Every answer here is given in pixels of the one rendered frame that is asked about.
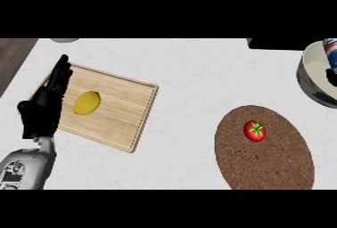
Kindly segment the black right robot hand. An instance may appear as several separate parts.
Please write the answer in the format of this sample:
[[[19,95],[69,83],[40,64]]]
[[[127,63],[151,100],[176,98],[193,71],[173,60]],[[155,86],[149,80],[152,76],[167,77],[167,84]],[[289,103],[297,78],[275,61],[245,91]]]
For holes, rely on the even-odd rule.
[[[326,79],[332,86],[337,87],[337,73],[332,69],[325,69],[326,72]]]

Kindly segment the black appliance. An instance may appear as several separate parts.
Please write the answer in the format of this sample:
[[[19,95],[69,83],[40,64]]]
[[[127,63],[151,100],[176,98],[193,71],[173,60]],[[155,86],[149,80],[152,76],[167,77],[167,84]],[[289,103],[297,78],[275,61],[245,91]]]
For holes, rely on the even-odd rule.
[[[250,49],[303,51],[307,46],[321,41],[321,38],[248,38]]]

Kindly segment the grey bowl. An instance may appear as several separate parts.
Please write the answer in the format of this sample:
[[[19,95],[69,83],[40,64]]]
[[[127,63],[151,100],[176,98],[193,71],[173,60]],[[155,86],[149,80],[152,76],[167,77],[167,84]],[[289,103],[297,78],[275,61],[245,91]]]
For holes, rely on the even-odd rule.
[[[325,72],[329,67],[322,42],[318,41],[303,51],[295,78],[307,97],[322,106],[337,109],[337,86],[331,85]]]

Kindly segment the grey round object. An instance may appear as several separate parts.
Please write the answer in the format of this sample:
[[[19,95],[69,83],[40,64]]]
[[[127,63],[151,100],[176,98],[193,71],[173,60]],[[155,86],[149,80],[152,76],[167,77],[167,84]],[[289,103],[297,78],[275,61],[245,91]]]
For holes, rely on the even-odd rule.
[[[65,44],[78,40],[78,38],[50,38],[56,43]]]

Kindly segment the brown oval placemat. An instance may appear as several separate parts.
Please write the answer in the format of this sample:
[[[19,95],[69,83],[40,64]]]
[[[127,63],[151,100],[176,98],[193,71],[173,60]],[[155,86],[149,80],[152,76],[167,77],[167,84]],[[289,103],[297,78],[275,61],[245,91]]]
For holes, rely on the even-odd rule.
[[[248,120],[266,127],[266,138],[251,142],[244,134]],[[241,106],[223,116],[214,134],[216,161],[233,190],[310,190],[315,167],[301,134],[273,110]]]

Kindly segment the yellow lemon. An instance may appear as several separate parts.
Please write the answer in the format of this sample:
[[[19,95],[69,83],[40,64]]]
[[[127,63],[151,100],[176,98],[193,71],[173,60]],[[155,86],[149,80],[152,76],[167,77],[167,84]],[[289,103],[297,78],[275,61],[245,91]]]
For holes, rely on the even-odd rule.
[[[87,91],[78,98],[74,103],[74,113],[77,115],[90,114],[100,105],[100,95],[97,92]]]

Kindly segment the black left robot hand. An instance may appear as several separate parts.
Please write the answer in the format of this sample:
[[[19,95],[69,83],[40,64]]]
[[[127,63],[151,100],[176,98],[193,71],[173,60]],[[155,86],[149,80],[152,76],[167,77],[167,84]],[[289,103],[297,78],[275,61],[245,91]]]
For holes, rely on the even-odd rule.
[[[63,54],[54,64],[47,84],[40,86],[28,101],[17,103],[23,139],[51,137],[54,135],[71,76],[71,64],[68,56]]]

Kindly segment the red tomato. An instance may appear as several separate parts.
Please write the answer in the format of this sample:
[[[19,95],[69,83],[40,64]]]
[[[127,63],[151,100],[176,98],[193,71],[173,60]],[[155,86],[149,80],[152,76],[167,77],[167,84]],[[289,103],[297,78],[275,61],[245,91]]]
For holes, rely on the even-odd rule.
[[[258,143],[264,140],[266,138],[266,127],[261,125],[257,120],[248,120],[248,122],[244,125],[244,134],[247,139]]]

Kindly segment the red white blue can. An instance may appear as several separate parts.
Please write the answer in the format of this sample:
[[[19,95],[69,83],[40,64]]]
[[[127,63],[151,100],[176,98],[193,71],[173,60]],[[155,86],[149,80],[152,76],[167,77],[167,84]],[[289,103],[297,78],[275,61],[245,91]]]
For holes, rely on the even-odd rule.
[[[331,70],[337,73],[337,38],[322,40],[322,48],[326,54]]]

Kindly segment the wooden cutting board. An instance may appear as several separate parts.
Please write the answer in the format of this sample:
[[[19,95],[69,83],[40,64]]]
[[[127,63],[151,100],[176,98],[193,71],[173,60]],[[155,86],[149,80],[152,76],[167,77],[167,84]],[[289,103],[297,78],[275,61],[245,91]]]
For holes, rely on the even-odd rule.
[[[133,152],[151,113],[158,86],[72,63],[74,71],[63,98],[57,129]],[[74,104],[83,93],[100,96],[100,105],[87,115],[74,113]]]

